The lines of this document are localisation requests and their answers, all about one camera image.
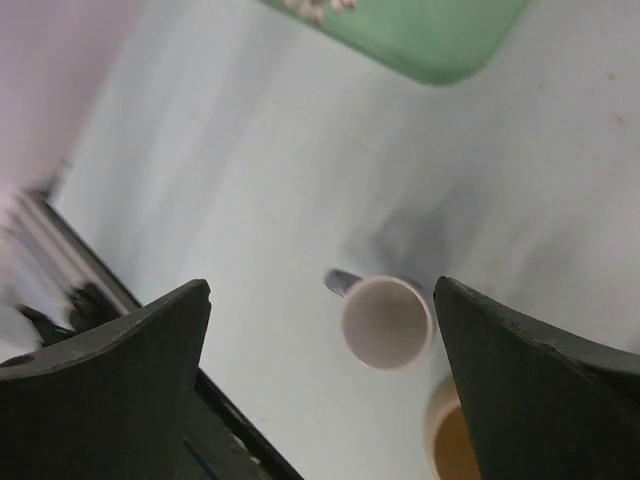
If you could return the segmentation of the beige round mug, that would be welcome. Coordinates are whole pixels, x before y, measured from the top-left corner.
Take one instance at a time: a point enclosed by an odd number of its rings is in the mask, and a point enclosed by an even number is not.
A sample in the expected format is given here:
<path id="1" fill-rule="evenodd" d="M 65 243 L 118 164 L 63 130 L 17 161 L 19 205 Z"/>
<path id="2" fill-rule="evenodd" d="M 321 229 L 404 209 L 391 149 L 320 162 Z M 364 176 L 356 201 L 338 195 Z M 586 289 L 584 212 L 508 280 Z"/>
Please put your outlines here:
<path id="1" fill-rule="evenodd" d="M 481 479 L 452 378 L 441 383 L 427 405 L 424 416 L 424 449 L 435 479 Z"/>

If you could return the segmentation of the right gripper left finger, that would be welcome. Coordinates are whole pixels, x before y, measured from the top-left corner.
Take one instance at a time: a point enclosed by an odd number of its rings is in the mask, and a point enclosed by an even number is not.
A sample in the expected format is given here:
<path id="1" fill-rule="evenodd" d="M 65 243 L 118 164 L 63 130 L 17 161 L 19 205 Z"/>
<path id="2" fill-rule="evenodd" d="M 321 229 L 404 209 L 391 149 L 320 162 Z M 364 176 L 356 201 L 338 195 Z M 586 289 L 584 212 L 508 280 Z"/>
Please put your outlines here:
<path id="1" fill-rule="evenodd" d="M 1 367 L 5 479 L 266 479 L 263 461 L 192 409 L 209 321 L 192 280 Z"/>

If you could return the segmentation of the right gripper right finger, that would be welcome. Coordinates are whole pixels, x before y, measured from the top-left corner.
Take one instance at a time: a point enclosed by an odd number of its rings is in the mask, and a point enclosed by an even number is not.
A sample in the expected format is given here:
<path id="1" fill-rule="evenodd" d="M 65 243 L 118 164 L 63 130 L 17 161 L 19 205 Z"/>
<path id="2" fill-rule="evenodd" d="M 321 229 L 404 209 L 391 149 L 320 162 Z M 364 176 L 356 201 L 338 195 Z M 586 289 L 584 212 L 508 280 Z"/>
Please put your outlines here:
<path id="1" fill-rule="evenodd" d="M 638 355 L 453 278 L 434 304 L 482 478 L 638 478 Z"/>

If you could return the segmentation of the grey white mug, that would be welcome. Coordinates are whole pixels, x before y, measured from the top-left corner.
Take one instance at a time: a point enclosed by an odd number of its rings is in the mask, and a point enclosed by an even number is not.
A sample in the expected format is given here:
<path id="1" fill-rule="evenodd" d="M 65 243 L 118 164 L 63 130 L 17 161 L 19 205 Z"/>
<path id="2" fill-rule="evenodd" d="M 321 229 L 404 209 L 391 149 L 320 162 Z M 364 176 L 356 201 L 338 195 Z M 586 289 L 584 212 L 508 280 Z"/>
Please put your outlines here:
<path id="1" fill-rule="evenodd" d="M 331 269 L 324 285 L 343 298 L 343 338 L 364 366 L 381 371 L 405 369 L 430 349 L 435 321 L 425 290 L 415 280 L 392 275 L 360 277 Z"/>

